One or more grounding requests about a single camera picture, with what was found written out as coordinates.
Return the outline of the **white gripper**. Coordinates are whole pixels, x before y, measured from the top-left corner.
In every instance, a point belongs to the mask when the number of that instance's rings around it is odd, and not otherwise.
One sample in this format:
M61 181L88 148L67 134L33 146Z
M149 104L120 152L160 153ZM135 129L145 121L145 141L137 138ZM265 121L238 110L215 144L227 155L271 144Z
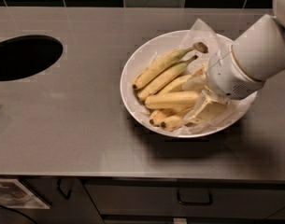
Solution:
M208 62L201 64L192 72L182 89L198 91L205 85L219 96L234 100L243 100L264 86L262 81L249 77L238 64L232 44L222 45ZM191 111L184 120L192 124L203 124L217 118L228 103L215 94L202 90Z

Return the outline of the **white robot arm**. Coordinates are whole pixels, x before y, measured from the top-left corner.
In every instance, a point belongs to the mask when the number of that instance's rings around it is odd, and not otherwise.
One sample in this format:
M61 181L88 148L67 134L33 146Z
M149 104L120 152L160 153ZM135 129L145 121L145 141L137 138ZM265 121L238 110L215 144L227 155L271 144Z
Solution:
M273 15L263 15L239 38L222 44L210 55L205 74L189 81L203 92L187 121L214 119L218 105L247 98L285 70L285 0L272 5Z

